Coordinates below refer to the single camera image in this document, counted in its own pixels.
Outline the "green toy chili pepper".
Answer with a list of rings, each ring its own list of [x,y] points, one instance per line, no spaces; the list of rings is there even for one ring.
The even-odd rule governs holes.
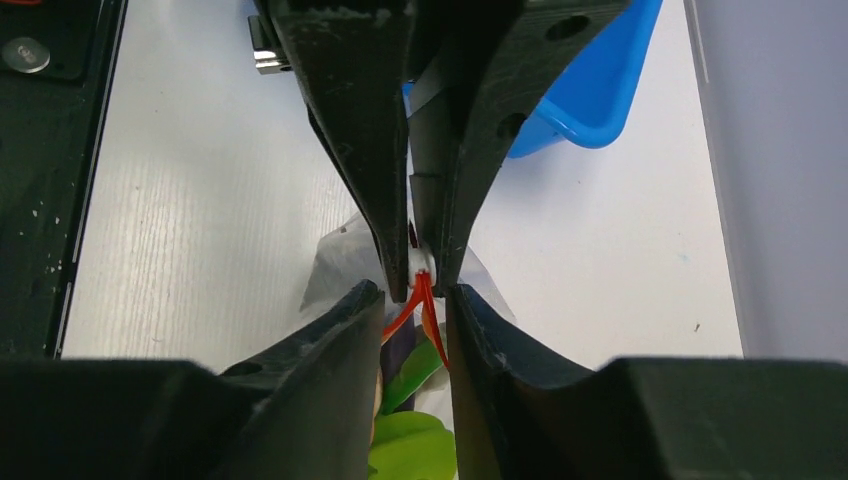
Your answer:
[[[413,410],[419,390],[442,368],[442,358],[429,340],[417,345],[384,384],[380,414]]]

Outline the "green toy leaf vegetable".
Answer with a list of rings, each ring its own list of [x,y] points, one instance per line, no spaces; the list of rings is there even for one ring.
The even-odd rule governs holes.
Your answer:
[[[454,433],[430,414],[378,416],[368,454],[368,479],[450,480],[457,475]]]

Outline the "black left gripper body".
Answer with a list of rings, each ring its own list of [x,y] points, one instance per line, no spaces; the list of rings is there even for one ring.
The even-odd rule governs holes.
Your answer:
[[[291,71],[291,64],[268,13],[268,2],[253,0],[252,3],[257,13],[249,15],[247,20],[257,71],[262,75]]]

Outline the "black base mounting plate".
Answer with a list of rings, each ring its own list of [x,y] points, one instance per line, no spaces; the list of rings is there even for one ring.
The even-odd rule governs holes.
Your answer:
[[[1,5],[1,356],[61,354],[126,16]]]

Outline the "white round toy slice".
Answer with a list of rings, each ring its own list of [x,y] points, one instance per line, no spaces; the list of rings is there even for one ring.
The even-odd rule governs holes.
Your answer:
[[[372,415],[370,438],[369,438],[370,444],[372,444],[374,442],[375,432],[376,432],[376,421],[377,421],[378,415],[380,414],[382,399],[383,399],[382,385],[377,384],[376,387],[375,387],[375,394],[374,394],[373,415]]]

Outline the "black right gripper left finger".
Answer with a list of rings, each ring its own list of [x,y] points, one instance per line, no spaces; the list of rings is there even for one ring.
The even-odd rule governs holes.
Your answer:
[[[5,479],[364,479],[384,293],[363,281],[222,373],[180,360],[1,365]]]

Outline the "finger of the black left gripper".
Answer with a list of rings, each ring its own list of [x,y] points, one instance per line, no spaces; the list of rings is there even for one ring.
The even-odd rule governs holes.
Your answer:
[[[519,131],[571,61],[627,1],[450,1],[441,47],[410,92],[412,205],[435,262],[457,283],[474,222]]]
[[[401,86],[411,1],[271,1],[268,16],[310,125],[367,221],[391,298],[408,289],[407,141]]]

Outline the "clear zip top bag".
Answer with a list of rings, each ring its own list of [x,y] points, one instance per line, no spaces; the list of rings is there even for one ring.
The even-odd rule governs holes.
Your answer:
[[[370,229],[362,216],[356,214],[319,240],[300,304],[301,317],[328,311],[361,280],[370,280],[379,287],[386,284]],[[424,307],[418,305],[404,323],[414,324],[416,346],[425,340],[431,342],[424,325],[428,318]],[[383,389],[381,365],[377,384]],[[433,415],[454,433],[451,386],[444,364],[419,390],[414,409],[407,411]]]

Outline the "blue plastic bin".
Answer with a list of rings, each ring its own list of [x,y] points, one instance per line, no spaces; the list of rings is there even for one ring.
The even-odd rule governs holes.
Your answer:
[[[627,122],[662,4],[632,1],[598,33],[551,84],[507,157],[563,141],[587,149],[613,143]]]

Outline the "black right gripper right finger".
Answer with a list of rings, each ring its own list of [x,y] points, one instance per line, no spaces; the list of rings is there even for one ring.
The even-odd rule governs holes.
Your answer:
[[[472,287],[446,298],[463,479],[843,479],[847,368],[822,361],[570,361]]]

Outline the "purple toy eggplant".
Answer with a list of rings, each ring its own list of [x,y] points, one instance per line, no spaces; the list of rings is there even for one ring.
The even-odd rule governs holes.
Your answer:
[[[380,365],[384,389],[387,389],[389,383],[397,376],[416,344],[415,326],[413,323],[406,323],[382,346]]]

